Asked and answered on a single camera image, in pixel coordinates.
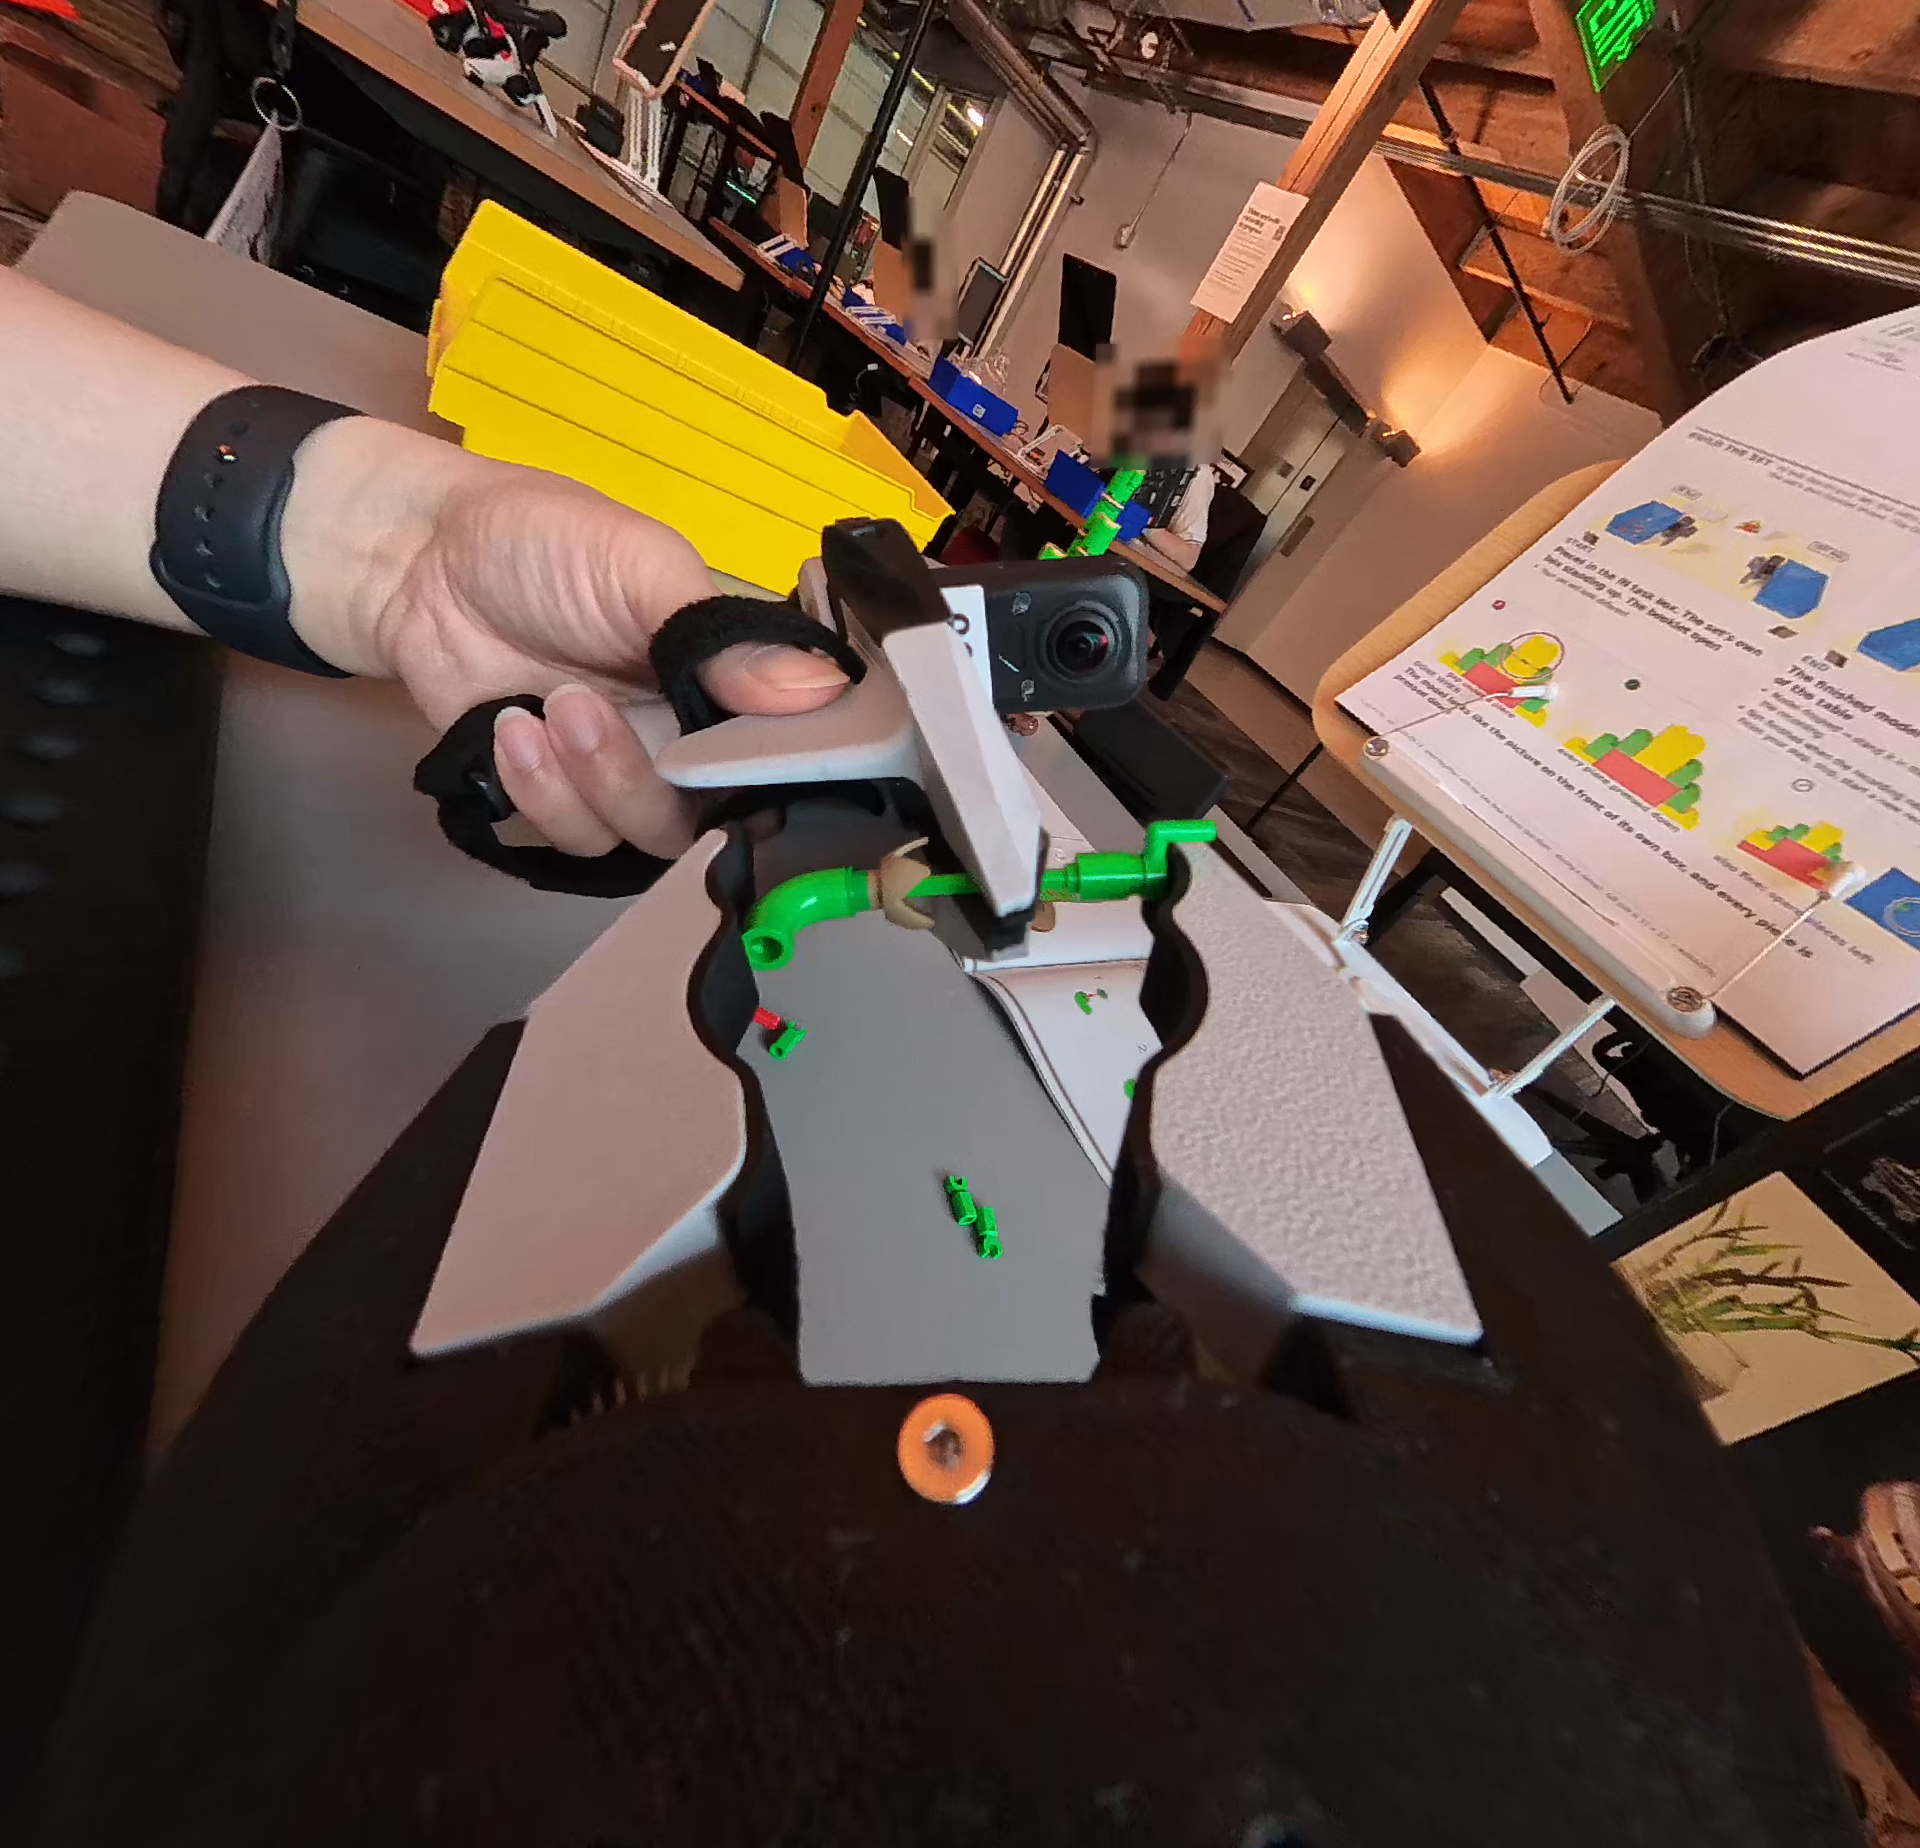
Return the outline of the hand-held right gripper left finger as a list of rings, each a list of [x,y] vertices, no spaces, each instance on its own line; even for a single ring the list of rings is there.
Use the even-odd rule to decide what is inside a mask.
[[[410,1353],[603,1326],[664,1357],[733,1307],[799,1339],[799,1243],[741,1053],[745,832],[706,832],[524,1016]]]

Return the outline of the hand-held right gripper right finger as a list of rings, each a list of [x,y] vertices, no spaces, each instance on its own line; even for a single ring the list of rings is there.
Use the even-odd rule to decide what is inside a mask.
[[[1471,1351],[1483,1324],[1387,1068],[1331,949],[1206,844],[1164,857],[1139,992],[1158,1049],[1127,1107],[1108,1295],[1264,1372],[1308,1324]]]

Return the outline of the curved green lego stalk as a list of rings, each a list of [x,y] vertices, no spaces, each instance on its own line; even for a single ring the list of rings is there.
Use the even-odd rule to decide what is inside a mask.
[[[1060,905],[1160,901],[1170,853],[1216,838],[1212,819],[1152,821],[1143,828],[1137,853],[1087,849],[1068,855],[1060,867],[1043,867],[1025,928],[1049,930]],[[829,920],[879,913],[887,924],[924,932],[933,926],[929,907],[981,901],[970,874],[931,869],[922,853],[926,846],[926,836],[914,836],[870,869],[816,869],[779,882],[754,901],[747,917],[741,942],[749,963],[762,970],[789,967],[803,930]]]

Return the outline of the person's left forearm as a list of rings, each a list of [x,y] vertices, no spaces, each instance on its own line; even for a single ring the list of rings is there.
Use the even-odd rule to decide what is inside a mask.
[[[1,594],[176,634],[151,575],[155,498],[186,427],[239,373],[1,273]]]

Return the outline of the white lego instruction booklet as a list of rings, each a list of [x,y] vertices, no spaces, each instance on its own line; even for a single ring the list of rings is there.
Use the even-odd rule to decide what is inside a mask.
[[[1333,920],[1304,903],[1262,901],[1283,930],[1308,945],[1341,986],[1373,1015],[1391,1016],[1356,982],[1331,949]],[[1043,1089],[1100,1180],[1116,1166],[1123,1114],[1145,1059],[1160,1040],[1143,1016],[1141,980],[1148,934],[1137,901],[1064,905],[1049,930],[1029,936],[1012,959],[995,963],[962,951],[950,957],[993,997],[1010,1022]],[[1435,1057],[1408,1032],[1458,1093],[1504,1145],[1548,1186],[1566,1212],[1596,1235],[1621,1218],[1598,1189],[1573,1174],[1566,1157],[1527,1111],[1541,1080],[1517,1099],[1512,1114],[1487,1114],[1462,1093]]]

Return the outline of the black lego set box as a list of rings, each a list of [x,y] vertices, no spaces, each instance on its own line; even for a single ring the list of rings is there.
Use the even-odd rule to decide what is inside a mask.
[[[1917,1053],[1598,1237],[1731,1445],[1915,1374]]]

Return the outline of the person's left hand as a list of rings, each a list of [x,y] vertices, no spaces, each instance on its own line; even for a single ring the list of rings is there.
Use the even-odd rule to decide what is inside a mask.
[[[295,452],[280,554],[303,644],[403,684],[432,726],[539,698],[539,717],[497,719],[493,761],[547,846],[674,857],[693,840],[695,807],[622,713],[653,688],[658,627],[718,592],[670,529],[560,477],[345,419]]]

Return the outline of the grey metal door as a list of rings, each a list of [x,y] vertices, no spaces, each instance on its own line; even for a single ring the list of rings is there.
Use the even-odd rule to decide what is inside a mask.
[[[1246,557],[1235,598],[1218,636],[1245,646],[1268,613],[1293,588],[1293,555],[1308,536],[1316,502],[1356,452],[1356,431],[1323,388],[1298,369],[1285,390],[1237,448],[1246,465],[1241,490],[1260,513],[1260,530]]]

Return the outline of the white paper notice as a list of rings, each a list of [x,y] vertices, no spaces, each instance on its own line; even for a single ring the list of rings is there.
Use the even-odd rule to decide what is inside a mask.
[[[1237,217],[1212,254],[1212,262],[1189,298],[1195,313],[1231,325],[1266,275],[1285,231],[1293,225],[1306,196],[1260,181],[1241,204]]]

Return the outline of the stack of yellow plastic bins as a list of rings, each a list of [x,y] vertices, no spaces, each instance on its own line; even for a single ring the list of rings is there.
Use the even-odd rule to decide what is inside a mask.
[[[466,452],[601,492],[778,596],[839,519],[926,546],[950,515],[872,421],[501,204],[445,263],[426,373]]]

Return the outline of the black pole stand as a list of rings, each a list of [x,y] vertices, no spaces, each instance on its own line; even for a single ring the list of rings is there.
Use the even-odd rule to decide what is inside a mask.
[[[801,315],[795,321],[789,356],[785,358],[785,367],[791,373],[801,373],[806,344],[824,315],[831,279],[837,273],[841,256],[845,254],[856,215],[862,212],[866,189],[874,177],[883,146],[887,144],[887,135],[893,127],[908,79],[914,73],[914,64],[924,44],[924,37],[939,10],[941,0],[918,0],[916,14],[906,25],[904,35],[899,39],[887,85],[876,104],[874,121],[852,160],[847,185],[837,210],[833,212],[831,229],[827,229],[824,252],[818,256],[816,277],[810,283]]]

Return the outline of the white tablet stand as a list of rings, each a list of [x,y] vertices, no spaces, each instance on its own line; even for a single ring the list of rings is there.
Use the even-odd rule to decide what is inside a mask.
[[[668,96],[678,77],[678,46],[639,18],[610,60],[618,106],[626,125],[620,175],[635,189],[658,196],[668,181]]]

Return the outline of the wooden workbench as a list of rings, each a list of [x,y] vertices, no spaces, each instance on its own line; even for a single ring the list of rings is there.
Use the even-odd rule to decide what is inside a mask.
[[[278,0],[253,0],[274,12]],[[464,79],[426,25],[393,0],[297,0],[299,37],[435,154],[466,167],[530,221],[576,246],[672,265],[735,294],[741,271],[658,196],[633,196],[566,133]]]

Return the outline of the green exit sign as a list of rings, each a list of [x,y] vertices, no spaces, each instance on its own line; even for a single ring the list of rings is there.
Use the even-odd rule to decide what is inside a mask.
[[[1656,0],[1581,0],[1571,20],[1587,83],[1600,92],[1652,29]]]

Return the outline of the wooden support post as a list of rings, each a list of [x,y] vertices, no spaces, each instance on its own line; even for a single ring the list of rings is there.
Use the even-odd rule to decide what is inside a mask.
[[[1179,338],[1177,363],[1195,373],[1225,371],[1250,342],[1281,296],[1283,283],[1308,252],[1314,235],[1350,187],[1366,156],[1419,85],[1427,60],[1450,35],[1469,0],[1412,0],[1398,20],[1373,20],[1350,52],[1331,94],[1316,110],[1300,146],[1289,156],[1277,189],[1302,206],[1277,240],[1268,265],[1231,321],[1195,310]]]

